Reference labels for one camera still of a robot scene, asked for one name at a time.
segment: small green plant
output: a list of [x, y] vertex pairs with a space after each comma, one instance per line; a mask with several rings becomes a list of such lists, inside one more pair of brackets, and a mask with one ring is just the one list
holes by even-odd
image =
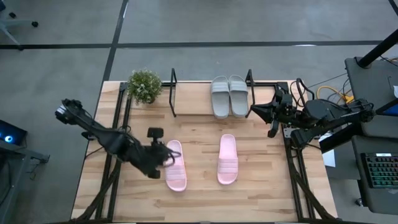
[[132, 71], [127, 83], [129, 97], [134, 97], [137, 104], [153, 103], [162, 93], [162, 81], [157, 73], [150, 70]]

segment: gray slide sandal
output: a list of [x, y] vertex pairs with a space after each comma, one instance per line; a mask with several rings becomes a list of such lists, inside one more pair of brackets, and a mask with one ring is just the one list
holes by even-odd
[[229, 95], [232, 113], [236, 117], [244, 117], [248, 113], [248, 88], [246, 82], [237, 75], [229, 78]]
[[211, 106], [214, 116], [224, 119], [229, 114], [229, 88], [228, 79], [225, 76], [216, 77], [211, 82]]

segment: keyboard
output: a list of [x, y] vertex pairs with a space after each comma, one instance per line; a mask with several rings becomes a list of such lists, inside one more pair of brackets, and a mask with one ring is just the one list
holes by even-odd
[[370, 188], [398, 189], [398, 153], [362, 153]]

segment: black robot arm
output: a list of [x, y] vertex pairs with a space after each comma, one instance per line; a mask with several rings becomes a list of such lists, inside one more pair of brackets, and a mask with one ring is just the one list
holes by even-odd
[[169, 158], [174, 161], [175, 157], [180, 156], [179, 152], [174, 152], [158, 141], [158, 138], [163, 137], [163, 129], [149, 128], [147, 136], [154, 140], [150, 146], [142, 146], [127, 132], [127, 127], [105, 128], [96, 122], [78, 100], [62, 100], [62, 105], [55, 115], [64, 124], [79, 125], [95, 136], [107, 153], [115, 155], [120, 161], [130, 162], [143, 174], [153, 179], [160, 178], [158, 166], [162, 166]]
[[[303, 85], [299, 78], [296, 82]], [[268, 137], [273, 138], [278, 131], [279, 123], [283, 123], [296, 128], [290, 134], [292, 146], [303, 148], [314, 137], [344, 124], [368, 122], [373, 119], [373, 104], [366, 100], [355, 100], [348, 105], [337, 105], [323, 99], [312, 99], [304, 102], [300, 86], [297, 85], [297, 87], [304, 105], [301, 111], [297, 109], [298, 102], [295, 98], [281, 88], [275, 91], [270, 103], [251, 106], [253, 112], [258, 114], [267, 124], [271, 124]]]

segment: concrete floor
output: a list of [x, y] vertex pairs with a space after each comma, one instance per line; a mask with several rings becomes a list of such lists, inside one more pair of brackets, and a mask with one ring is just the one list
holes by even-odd
[[[23, 44], [110, 44], [123, 0], [8, 0], [19, 18], [40, 25], [13, 27]], [[396, 29], [398, 16], [387, 0], [129, 0], [119, 43], [217, 41], [382, 40]], [[0, 34], [0, 44], [11, 42]], [[318, 47], [196, 47], [117, 49], [110, 80], [126, 80], [148, 68], [163, 80], [175, 68], [179, 80], [218, 75], [283, 80], [301, 77], [307, 85], [345, 73], [344, 59], [373, 45]], [[27, 180], [12, 223], [49, 223], [70, 218], [87, 141], [81, 129], [57, 121], [64, 98], [75, 98], [93, 114], [109, 49], [0, 50], [0, 119], [28, 130], [29, 149], [51, 160]], [[394, 47], [384, 56], [398, 55]], [[346, 75], [325, 83], [340, 89]], [[321, 93], [326, 97], [327, 90]], [[356, 182], [330, 179], [339, 217], [396, 223], [397, 216], [371, 213], [353, 200]]]

